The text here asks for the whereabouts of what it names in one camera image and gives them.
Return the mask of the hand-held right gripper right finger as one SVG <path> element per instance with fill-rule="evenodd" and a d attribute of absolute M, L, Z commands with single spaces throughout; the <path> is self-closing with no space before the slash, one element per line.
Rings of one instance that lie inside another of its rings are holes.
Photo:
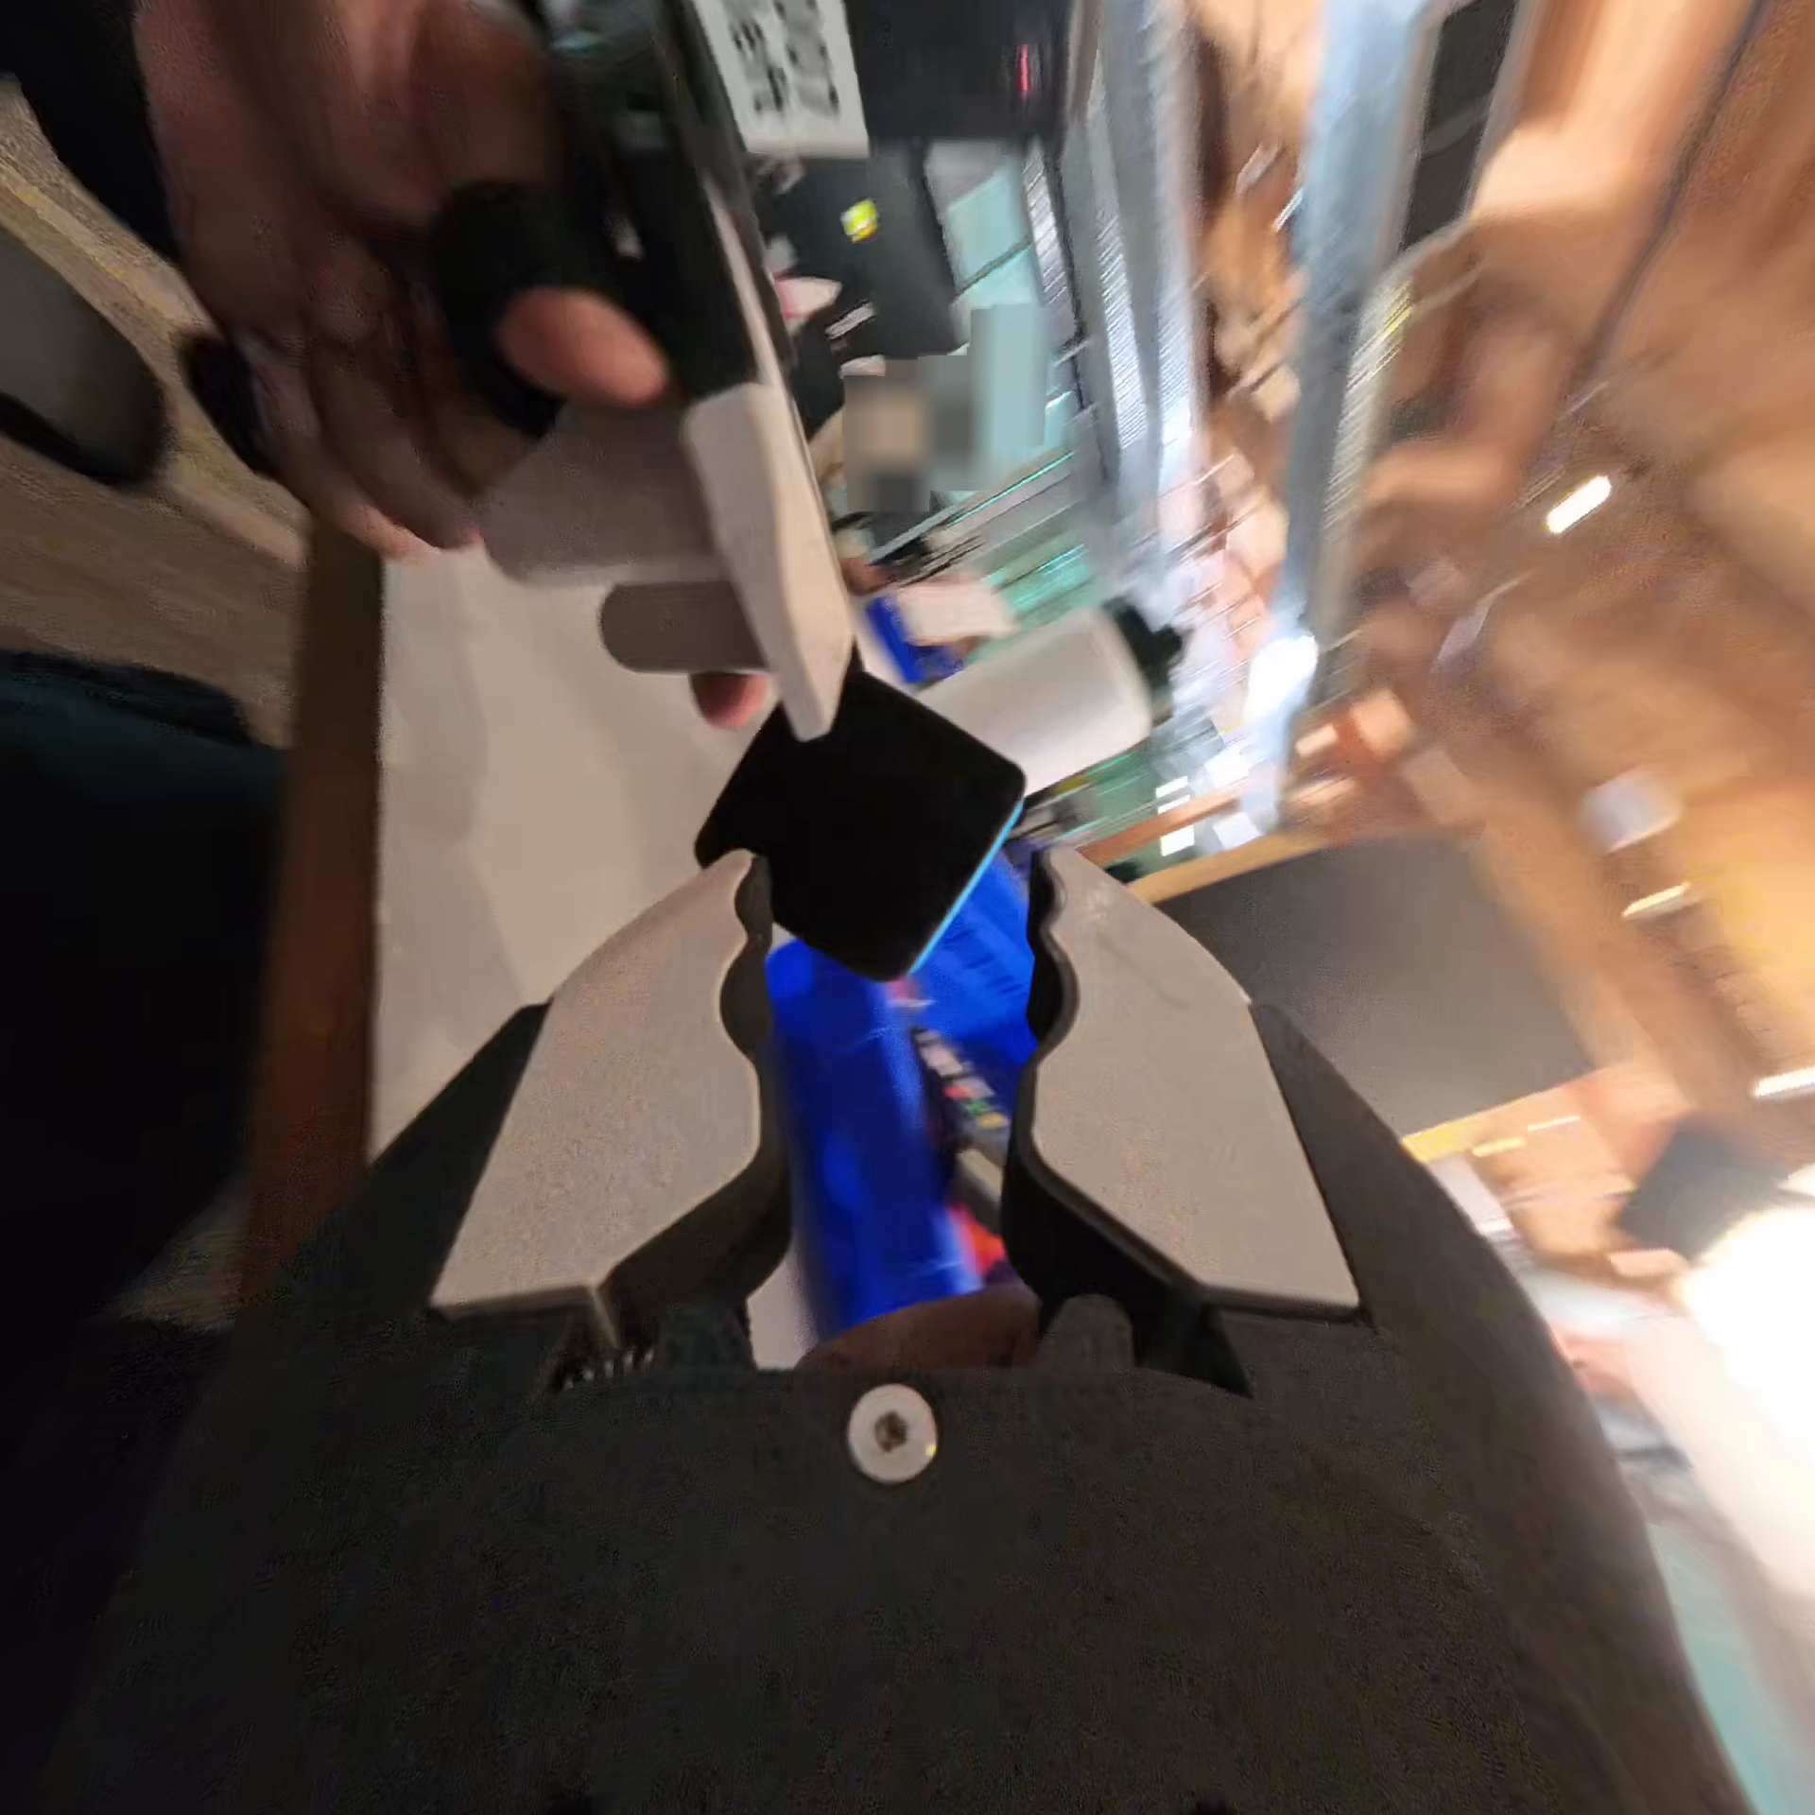
<path fill-rule="evenodd" d="M 1253 1002 L 1077 851 L 1028 885 L 1034 1051 L 1009 1157 L 1036 1231 L 1091 1233 L 1187 1303 L 1350 1318 L 1361 1297 Z"/>

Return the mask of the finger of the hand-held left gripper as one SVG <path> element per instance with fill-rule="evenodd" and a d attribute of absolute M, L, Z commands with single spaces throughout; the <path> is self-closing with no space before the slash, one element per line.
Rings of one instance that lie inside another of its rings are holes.
<path fill-rule="evenodd" d="M 849 590 L 782 388 L 642 410 L 565 405 L 482 499 L 493 565 L 542 590 L 726 579 L 790 730 L 824 736 L 852 662 Z"/>
<path fill-rule="evenodd" d="M 769 664 L 726 579 L 618 582 L 599 601 L 599 639 L 631 673 L 765 675 Z"/>

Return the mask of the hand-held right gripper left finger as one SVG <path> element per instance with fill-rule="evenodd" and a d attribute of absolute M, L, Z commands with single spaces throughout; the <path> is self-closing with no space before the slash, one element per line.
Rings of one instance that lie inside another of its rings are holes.
<path fill-rule="evenodd" d="M 429 1305 L 578 1308 L 605 1346 L 733 1312 L 790 1244 L 763 860 L 733 851 L 555 987 Z"/>

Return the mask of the blue plastic bin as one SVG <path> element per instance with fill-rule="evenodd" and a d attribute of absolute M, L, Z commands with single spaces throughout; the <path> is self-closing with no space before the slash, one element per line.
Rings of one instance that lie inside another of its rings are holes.
<path fill-rule="evenodd" d="M 930 1108 L 909 1027 L 939 1032 L 1013 1118 L 1034 1051 L 1028 887 L 994 860 L 918 968 L 866 979 L 801 942 L 765 964 L 773 1057 L 814 1318 L 841 1333 L 911 1305 L 1015 1282 L 994 1214 L 960 1191 L 960 1159 Z"/>

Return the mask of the blue whiteboard eraser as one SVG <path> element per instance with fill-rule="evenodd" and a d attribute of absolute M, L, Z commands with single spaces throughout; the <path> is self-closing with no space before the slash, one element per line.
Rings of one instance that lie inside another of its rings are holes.
<path fill-rule="evenodd" d="M 692 853 L 760 858 L 775 925 L 884 985 L 939 942 L 1026 792 L 1021 766 L 854 656 L 824 736 L 769 713 Z"/>

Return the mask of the person's left hand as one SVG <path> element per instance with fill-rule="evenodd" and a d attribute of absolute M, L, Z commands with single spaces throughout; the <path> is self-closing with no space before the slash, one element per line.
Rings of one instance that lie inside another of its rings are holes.
<path fill-rule="evenodd" d="M 599 286 L 567 195 L 546 40 L 520 4 L 147 2 L 132 47 L 175 263 L 211 339 L 191 356 L 221 437 L 387 562 L 486 547 L 533 452 L 468 382 L 433 286 L 463 202 L 501 206 L 489 359 L 512 390 L 658 403 L 656 340 Z"/>

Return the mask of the black remote control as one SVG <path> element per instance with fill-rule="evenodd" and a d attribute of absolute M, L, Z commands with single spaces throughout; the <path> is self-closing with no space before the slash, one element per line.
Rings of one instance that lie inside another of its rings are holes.
<path fill-rule="evenodd" d="M 1007 1136 L 1011 1119 L 981 1070 L 941 1032 L 911 1023 L 911 1042 L 928 1106 L 952 1142 L 987 1146 Z"/>

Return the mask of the black computer monitor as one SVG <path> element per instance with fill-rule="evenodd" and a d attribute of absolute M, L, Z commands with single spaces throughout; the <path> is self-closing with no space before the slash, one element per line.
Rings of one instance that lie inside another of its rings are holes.
<path fill-rule="evenodd" d="M 805 159 L 777 212 L 797 271 L 837 280 L 871 306 L 879 352 L 962 348 L 954 274 L 918 148 Z"/>

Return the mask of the black table wooden edge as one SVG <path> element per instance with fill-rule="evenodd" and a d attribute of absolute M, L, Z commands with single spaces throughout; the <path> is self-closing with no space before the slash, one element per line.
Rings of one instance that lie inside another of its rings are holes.
<path fill-rule="evenodd" d="M 1289 1015 L 1399 1136 L 1595 1066 L 1537 949 L 1454 840 L 1321 847 L 1159 910 L 1253 1002 Z"/>

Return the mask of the white bottle black cap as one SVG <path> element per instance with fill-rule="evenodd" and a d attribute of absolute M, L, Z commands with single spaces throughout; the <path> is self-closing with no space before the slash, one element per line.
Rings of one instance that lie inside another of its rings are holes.
<path fill-rule="evenodd" d="M 1011 637 L 918 700 L 1009 760 L 1030 798 L 1142 747 L 1183 656 L 1176 628 L 1111 601 Z"/>

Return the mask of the small black panel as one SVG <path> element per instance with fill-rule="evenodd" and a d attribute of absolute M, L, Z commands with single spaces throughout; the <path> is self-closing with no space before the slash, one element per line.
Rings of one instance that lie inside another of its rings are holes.
<path fill-rule="evenodd" d="M 1684 1119 L 1624 1199 L 1614 1227 L 1635 1250 L 1699 1263 L 1741 1223 L 1779 1210 L 1790 1199 L 1786 1182 L 1784 1169 Z"/>

